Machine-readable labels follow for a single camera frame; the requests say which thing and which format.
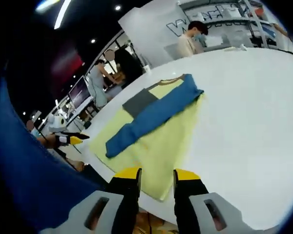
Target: monitor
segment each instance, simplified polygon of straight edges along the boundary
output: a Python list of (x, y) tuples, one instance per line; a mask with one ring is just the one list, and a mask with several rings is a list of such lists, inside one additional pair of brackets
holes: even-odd
[(75, 86), (71, 89), (71, 91), (69, 91), (68, 95), (70, 96), (75, 109), (77, 109), (88, 97), (90, 97), (90, 93), (83, 77), (77, 81)]

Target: white table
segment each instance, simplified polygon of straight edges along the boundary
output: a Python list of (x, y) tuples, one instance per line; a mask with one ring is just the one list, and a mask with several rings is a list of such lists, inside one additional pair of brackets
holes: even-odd
[(93, 97), (89, 96), (85, 101), (83, 101), (81, 103), (81, 105), (79, 107), (76, 108), (76, 110), (74, 111), (74, 115), (69, 118), (68, 122), (67, 122), (67, 126), (73, 122), (75, 120), (75, 118), (93, 101)]
[[(205, 97), (182, 169), (237, 207), (254, 229), (279, 224), (293, 205), (293, 56), (250, 48), (212, 51), (153, 69), (125, 88), (83, 133), (93, 139), (122, 104), (161, 79), (193, 75)], [(114, 173), (89, 150), (84, 160), (107, 181)], [(141, 192), (139, 206), (176, 223), (172, 193), (159, 202)]]

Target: sleeve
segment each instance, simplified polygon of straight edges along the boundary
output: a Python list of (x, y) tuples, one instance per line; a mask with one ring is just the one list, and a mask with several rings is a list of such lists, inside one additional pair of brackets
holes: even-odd
[(190, 57), (193, 55), (193, 52), (190, 48), (188, 41), (183, 38), (179, 38), (178, 40), (178, 51), (182, 58)]

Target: blue fabric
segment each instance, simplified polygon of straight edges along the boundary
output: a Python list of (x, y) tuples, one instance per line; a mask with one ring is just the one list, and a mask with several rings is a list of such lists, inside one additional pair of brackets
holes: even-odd
[(118, 155), (140, 137), (153, 131), (173, 115), (181, 112), (204, 91), (196, 87), (192, 75), (186, 74), (184, 82), (166, 96), (147, 106), (138, 116), (125, 124), (106, 143), (106, 157)]
[(275, 32), (273, 30), (266, 28), (264, 25), (262, 25), (262, 28), (263, 28), (264, 32), (266, 32), (268, 35), (270, 35), (271, 37), (273, 37), (275, 39)]
[(26, 130), (4, 79), (0, 81), (0, 176), (15, 208), (37, 232), (61, 225), (71, 208), (99, 189), (55, 159)]

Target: folded blue shirt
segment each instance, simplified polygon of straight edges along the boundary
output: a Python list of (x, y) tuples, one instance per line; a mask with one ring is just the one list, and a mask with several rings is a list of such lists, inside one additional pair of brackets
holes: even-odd
[(176, 113), (183, 111), (203, 92), (196, 87), (192, 75), (186, 74), (181, 85), (147, 106), (131, 123), (125, 124), (107, 141), (106, 157), (118, 155), (140, 137), (161, 126)]

